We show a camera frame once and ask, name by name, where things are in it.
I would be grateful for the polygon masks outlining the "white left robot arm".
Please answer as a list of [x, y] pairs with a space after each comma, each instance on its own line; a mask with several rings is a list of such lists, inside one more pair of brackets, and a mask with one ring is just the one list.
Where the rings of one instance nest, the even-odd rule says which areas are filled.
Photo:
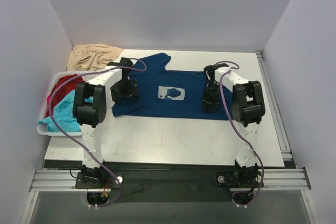
[[87, 181], [94, 188], [106, 183], [105, 173], [99, 171], [104, 162], [101, 151], [103, 122], [112, 114], [113, 105], [138, 98], [138, 87], [136, 81], [130, 79], [130, 73], [130, 68], [112, 67], [75, 88], [73, 115], [80, 125], [84, 145], [82, 170], [91, 171]]

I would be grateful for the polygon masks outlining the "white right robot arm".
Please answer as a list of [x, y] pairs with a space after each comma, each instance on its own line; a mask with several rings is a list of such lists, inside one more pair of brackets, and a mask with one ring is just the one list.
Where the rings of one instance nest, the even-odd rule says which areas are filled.
[[233, 130], [240, 138], [235, 162], [239, 167], [256, 166], [257, 133], [265, 115], [261, 83], [250, 81], [233, 72], [226, 63], [208, 65], [203, 88], [202, 109], [213, 113], [222, 104]]

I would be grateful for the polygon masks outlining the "navy blue mickey t-shirt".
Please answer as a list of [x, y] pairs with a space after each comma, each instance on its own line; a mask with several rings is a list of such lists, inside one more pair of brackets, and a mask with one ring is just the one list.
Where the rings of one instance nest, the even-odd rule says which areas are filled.
[[121, 99], [112, 107], [114, 117], [122, 115], [164, 118], [224, 120], [228, 116], [219, 104], [213, 112], [202, 108], [207, 77], [200, 71], [166, 70], [171, 56], [159, 53], [141, 58], [131, 73], [138, 88], [138, 98]]

